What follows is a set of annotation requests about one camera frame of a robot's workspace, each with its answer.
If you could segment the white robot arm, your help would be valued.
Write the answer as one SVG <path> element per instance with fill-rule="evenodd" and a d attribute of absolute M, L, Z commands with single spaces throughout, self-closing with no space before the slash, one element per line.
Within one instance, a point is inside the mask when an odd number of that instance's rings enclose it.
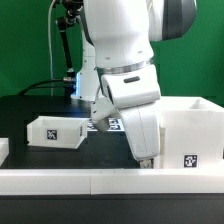
<path fill-rule="evenodd" d="M 196 0 L 82 0 L 81 23 L 95 50 L 99 80 L 92 123 L 105 132 L 109 117 L 119 116 L 138 162 L 160 153 L 154 106 L 161 90 L 150 43 L 182 37 L 196 11 Z"/>

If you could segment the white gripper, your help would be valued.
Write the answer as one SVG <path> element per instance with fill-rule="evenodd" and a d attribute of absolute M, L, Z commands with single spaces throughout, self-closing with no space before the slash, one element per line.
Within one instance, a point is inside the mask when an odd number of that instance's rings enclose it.
<path fill-rule="evenodd" d="M 122 120 L 133 157 L 141 168 L 153 168 L 160 151 L 159 121 L 154 111 L 161 98 L 154 65 L 133 71 L 103 71 L 103 94 L 110 99 Z"/>

